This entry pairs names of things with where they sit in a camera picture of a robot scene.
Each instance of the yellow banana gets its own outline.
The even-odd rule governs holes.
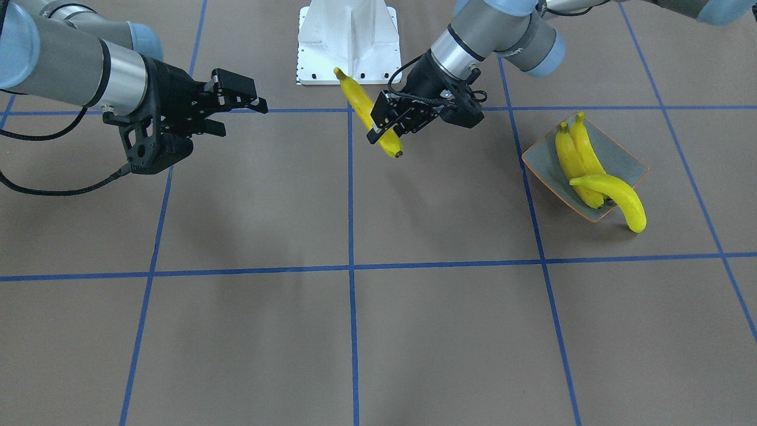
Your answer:
[[[597,154],[591,148],[589,133],[586,131],[586,125],[584,124],[585,118],[586,114],[579,112],[575,118],[575,123],[570,127],[570,136],[573,137],[575,150],[578,151],[578,156],[581,157],[581,162],[584,163],[586,172],[589,174],[606,173],[602,164],[600,164],[600,160],[597,158]]]
[[[581,177],[586,174],[586,168],[581,163],[581,158],[578,157],[578,153],[573,145],[573,139],[568,132],[568,123],[565,121],[560,123],[560,130],[557,132],[557,136],[555,136],[555,148],[565,177],[571,180],[574,177]],[[573,186],[573,190],[591,208],[600,208],[605,202],[601,193],[590,190],[587,187]]]
[[[371,118],[371,111],[373,110],[373,101],[368,97],[368,94],[357,81],[351,79],[342,72],[339,68],[334,68],[334,74],[339,79],[339,85],[344,96],[355,108],[357,116],[363,122],[363,125],[367,130],[373,128],[373,118]],[[386,155],[392,158],[399,158],[402,156],[402,142],[394,129],[387,130],[381,138],[378,139],[378,144],[384,149]]]
[[[646,228],[644,206],[633,188],[615,176],[604,173],[588,174],[570,180],[571,185],[582,185],[592,190],[607,194],[623,211],[628,227],[639,233]]]

